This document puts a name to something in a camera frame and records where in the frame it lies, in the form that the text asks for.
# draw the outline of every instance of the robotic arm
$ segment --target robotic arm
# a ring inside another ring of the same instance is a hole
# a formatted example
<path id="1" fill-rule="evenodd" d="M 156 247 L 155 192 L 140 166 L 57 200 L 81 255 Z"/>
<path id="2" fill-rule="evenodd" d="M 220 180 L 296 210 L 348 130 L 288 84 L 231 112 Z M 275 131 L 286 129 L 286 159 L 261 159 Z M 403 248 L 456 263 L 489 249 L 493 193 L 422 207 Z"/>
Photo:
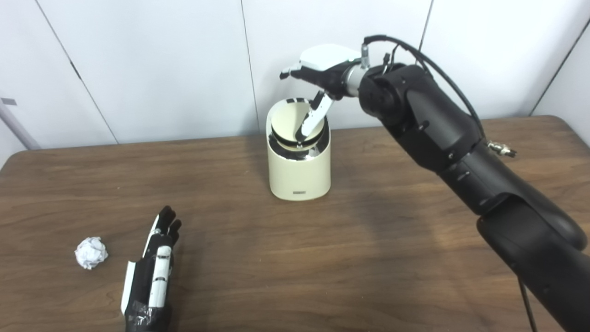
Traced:
<path id="1" fill-rule="evenodd" d="M 392 41 L 421 64 L 389 61 L 370 67 L 368 45 Z M 480 216 L 477 229 L 567 332 L 590 331 L 590 257 L 581 250 L 582 229 L 542 193 L 522 180 L 494 154 L 513 157 L 505 145 L 488 142 L 477 115 L 463 112 L 436 84 L 425 62 L 410 45 L 384 35 L 366 37 L 361 52 L 336 45 L 311 48 L 281 72 L 319 86 L 310 112 L 297 131 L 306 134 L 333 101 L 358 97 L 365 113 L 378 118 L 414 161 L 435 172 Z"/>

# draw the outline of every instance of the robotic hand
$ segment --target robotic hand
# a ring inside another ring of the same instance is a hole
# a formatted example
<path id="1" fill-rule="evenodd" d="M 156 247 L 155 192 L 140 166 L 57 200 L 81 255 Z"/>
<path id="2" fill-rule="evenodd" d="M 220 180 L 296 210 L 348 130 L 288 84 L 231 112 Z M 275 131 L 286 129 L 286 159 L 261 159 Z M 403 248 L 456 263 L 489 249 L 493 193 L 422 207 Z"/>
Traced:
<path id="1" fill-rule="evenodd" d="M 368 45 L 375 41 L 401 46 L 420 66 L 394 63 L 393 54 L 391 60 L 386 54 L 383 64 L 370 67 Z M 471 116 L 438 87 L 426 63 L 461 97 Z M 516 152 L 486 139 L 473 107 L 432 60 L 401 40 L 376 35 L 365 38 L 360 53 L 336 45 L 306 50 L 280 74 L 281 79 L 289 76 L 322 89 L 297 130 L 299 137 L 317 125 L 334 100 L 358 97 L 365 113 L 378 118 L 418 165 L 435 172 L 480 216 L 478 231 L 518 276 L 523 297 L 525 285 L 564 330 L 590 331 L 590 257 L 581 252 L 586 235 L 498 159 L 494 152 L 510 157 Z"/>
<path id="2" fill-rule="evenodd" d="M 166 206 L 156 216 L 147 237 L 143 256 L 127 264 L 121 312 L 127 332 L 165 332 L 172 308 L 166 301 L 168 279 L 174 260 L 172 249 L 178 241 L 181 221 Z"/>

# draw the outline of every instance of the white wall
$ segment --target white wall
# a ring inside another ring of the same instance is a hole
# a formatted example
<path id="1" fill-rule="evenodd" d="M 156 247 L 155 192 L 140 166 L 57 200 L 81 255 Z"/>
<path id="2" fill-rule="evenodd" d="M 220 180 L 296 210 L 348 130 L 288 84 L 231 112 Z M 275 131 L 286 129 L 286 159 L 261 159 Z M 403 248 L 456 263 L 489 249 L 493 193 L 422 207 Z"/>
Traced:
<path id="1" fill-rule="evenodd" d="M 422 51 L 482 118 L 527 116 L 589 18 L 588 0 L 435 0 Z"/>
<path id="2" fill-rule="evenodd" d="M 303 50 L 358 49 L 363 37 L 382 33 L 417 46 L 431 1 L 39 3 L 67 54 L 34 0 L 0 1 L 0 97 L 18 103 L 0 112 L 33 148 L 263 132 L 274 102 L 317 92 L 278 79 Z M 525 116 L 589 17 L 586 0 L 436 0 L 423 51 L 483 118 Z M 390 49 L 371 45 L 373 63 Z M 346 98 L 330 123 L 379 125 Z"/>
<path id="3" fill-rule="evenodd" d="M 555 115 L 590 145 L 590 28 L 535 108 L 533 115 Z"/>
<path id="4" fill-rule="evenodd" d="M 23 150 L 25 150 L 25 147 L 21 141 L 0 119 L 0 169 L 11 155 Z"/>
<path id="5" fill-rule="evenodd" d="M 278 79 L 281 70 L 295 64 L 303 50 L 320 44 L 340 44 L 360 51 L 363 38 L 374 34 L 394 35 L 417 46 L 429 6 L 430 0 L 245 0 L 244 19 L 260 128 L 264 130 L 268 111 L 280 99 L 315 97 L 318 89 L 309 83 Z M 380 63 L 384 52 L 392 48 L 387 44 L 372 46 L 373 63 Z M 363 113 L 357 99 L 351 98 L 335 103 L 329 120 L 332 128 L 379 125 Z"/>
<path id="6" fill-rule="evenodd" d="M 0 1 L 0 45 L 0 112 L 33 148 L 115 143 L 34 0 Z"/>
<path id="7" fill-rule="evenodd" d="M 121 143 L 258 132 L 240 0 L 40 0 Z"/>

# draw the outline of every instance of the cream trash can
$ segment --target cream trash can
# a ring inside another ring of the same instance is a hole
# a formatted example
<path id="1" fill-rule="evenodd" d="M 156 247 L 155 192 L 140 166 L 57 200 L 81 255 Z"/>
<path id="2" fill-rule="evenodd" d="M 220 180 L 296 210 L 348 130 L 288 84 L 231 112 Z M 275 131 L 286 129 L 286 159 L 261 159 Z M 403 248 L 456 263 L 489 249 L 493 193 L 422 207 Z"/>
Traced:
<path id="1" fill-rule="evenodd" d="M 309 111 L 304 98 L 281 100 L 266 119 L 270 190 L 283 200 L 303 201 L 330 190 L 330 127 L 324 118 L 298 145 L 295 131 Z"/>

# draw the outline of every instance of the table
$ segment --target table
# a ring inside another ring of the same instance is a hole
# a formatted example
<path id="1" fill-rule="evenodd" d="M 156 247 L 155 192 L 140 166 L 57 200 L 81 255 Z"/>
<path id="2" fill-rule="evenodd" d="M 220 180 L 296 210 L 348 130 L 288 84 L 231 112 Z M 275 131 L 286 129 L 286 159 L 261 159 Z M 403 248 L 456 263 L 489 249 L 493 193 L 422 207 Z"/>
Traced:
<path id="1" fill-rule="evenodd" d="M 571 129 L 484 127 L 590 234 L 590 150 Z M 529 331 L 476 216 L 384 129 L 333 131 L 332 164 L 330 192 L 294 203 L 270 193 L 259 135 L 14 155 L 0 171 L 0 331 L 123 331 L 126 262 L 166 204 L 183 221 L 171 331 Z M 92 271 L 74 259 L 87 236 L 109 251 Z"/>

